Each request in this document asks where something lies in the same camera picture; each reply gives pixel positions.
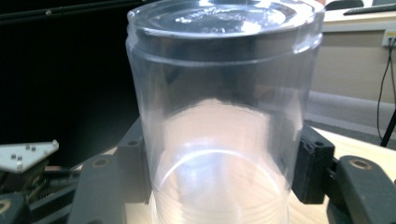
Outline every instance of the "plastic container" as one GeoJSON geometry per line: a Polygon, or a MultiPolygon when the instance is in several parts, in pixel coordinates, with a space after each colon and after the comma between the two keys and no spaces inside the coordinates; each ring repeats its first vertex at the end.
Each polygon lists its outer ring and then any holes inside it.
{"type": "Polygon", "coordinates": [[[171,0],[129,12],[161,223],[288,222],[323,16],[307,1],[171,0]]]}

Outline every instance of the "electrical outlet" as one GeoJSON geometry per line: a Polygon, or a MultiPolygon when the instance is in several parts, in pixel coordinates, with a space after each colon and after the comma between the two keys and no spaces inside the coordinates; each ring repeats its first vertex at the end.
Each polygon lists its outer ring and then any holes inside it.
{"type": "Polygon", "coordinates": [[[384,37],[382,38],[382,46],[388,47],[390,38],[391,38],[390,44],[393,44],[393,41],[396,40],[396,29],[387,29],[387,30],[385,30],[384,37]]]}

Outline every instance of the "wire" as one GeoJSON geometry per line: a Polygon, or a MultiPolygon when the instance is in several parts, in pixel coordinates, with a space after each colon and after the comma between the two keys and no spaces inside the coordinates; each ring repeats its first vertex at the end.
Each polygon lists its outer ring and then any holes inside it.
{"type": "Polygon", "coordinates": [[[394,82],[394,75],[393,75],[393,60],[392,60],[392,52],[393,52],[393,47],[395,46],[396,43],[396,38],[393,39],[393,43],[391,42],[392,39],[389,39],[389,56],[388,56],[388,62],[387,62],[387,67],[385,68],[384,76],[382,76],[381,80],[381,87],[379,90],[379,96],[378,96],[378,103],[376,105],[376,130],[378,131],[378,136],[379,139],[382,141],[382,135],[379,130],[379,105],[381,103],[381,97],[382,97],[382,90],[384,88],[384,80],[385,76],[387,75],[389,66],[390,66],[390,75],[392,78],[392,87],[393,87],[393,95],[394,95],[394,100],[395,100],[395,106],[396,106],[396,89],[395,89],[395,82],[394,82]]]}

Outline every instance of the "dark background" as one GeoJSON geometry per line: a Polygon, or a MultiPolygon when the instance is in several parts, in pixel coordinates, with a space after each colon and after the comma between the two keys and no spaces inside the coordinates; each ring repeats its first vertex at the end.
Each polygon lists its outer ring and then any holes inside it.
{"type": "Polygon", "coordinates": [[[0,144],[56,139],[50,163],[73,166],[114,147],[138,117],[125,39],[139,4],[46,18],[46,7],[76,1],[33,2],[0,10],[0,144]]]}

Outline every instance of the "screw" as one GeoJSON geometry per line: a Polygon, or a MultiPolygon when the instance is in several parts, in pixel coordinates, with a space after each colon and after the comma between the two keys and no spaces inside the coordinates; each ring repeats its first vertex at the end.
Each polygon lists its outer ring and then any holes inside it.
{"type": "Polygon", "coordinates": [[[17,170],[23,169],[23,164],[21,162],[18,162],[17,164],[17,170]]]}

